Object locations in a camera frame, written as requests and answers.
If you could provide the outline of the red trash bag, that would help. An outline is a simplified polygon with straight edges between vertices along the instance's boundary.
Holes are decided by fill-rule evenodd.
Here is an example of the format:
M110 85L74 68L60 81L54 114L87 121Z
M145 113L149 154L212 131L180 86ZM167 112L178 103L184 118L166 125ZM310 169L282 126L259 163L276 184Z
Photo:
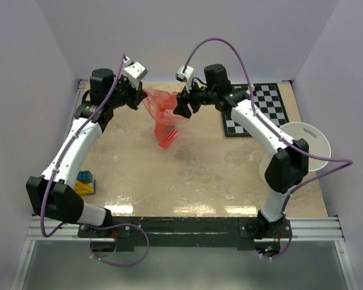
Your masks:
M158 89L145 89L145 92L147 97L143 104L155 121L154 135L158 145L166 150L180 135L175 127L189 119L173 113L177 106L177 92Z

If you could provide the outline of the white trash bin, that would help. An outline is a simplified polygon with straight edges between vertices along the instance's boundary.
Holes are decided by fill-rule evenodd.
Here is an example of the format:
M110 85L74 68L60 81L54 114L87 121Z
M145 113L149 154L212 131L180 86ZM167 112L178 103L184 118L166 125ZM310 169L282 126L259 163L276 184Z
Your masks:
M290 122L281 126L283 132L294 139L304 139L309 145L309 153L321 157L331 157L331 147L326 136L317 128L303 122ZM267 185L264 173L270 163L269 157L265 154L260 162L259 173L262 181ZM321 161L309 158L309 173L323 169L328 161Z

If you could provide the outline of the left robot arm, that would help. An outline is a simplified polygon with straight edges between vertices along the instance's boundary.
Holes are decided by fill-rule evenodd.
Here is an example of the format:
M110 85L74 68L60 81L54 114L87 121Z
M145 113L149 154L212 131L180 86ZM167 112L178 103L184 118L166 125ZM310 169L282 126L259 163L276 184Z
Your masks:
M51 164L40 176L29 177L26 189L36 215L70 224L89 224L100 237L113 231L109 210L87 204L74 187L82 163L122 106L136 110L146 97L142 80L147 70L138 62L117 77L112 70L95 69L90 88L74 113L70 132Z

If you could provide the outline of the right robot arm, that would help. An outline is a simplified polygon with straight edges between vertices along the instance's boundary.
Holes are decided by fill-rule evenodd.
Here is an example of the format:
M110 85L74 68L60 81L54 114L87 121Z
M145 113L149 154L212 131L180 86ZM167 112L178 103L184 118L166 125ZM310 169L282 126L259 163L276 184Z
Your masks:
M226 68L222 64L209 65L204 69L206 85L194 83L194 69L181 66L175 78L185 87L177 95L175 115L190 118L202 105L214 105L241 125L269 156L270 162L264 173L269 192L252 229L256 237L272 237L283 219L283 207L289 191L300 184L309 172L309 145L304 139L294 139L275 126L257 107L253 97L241 88L231 85Z

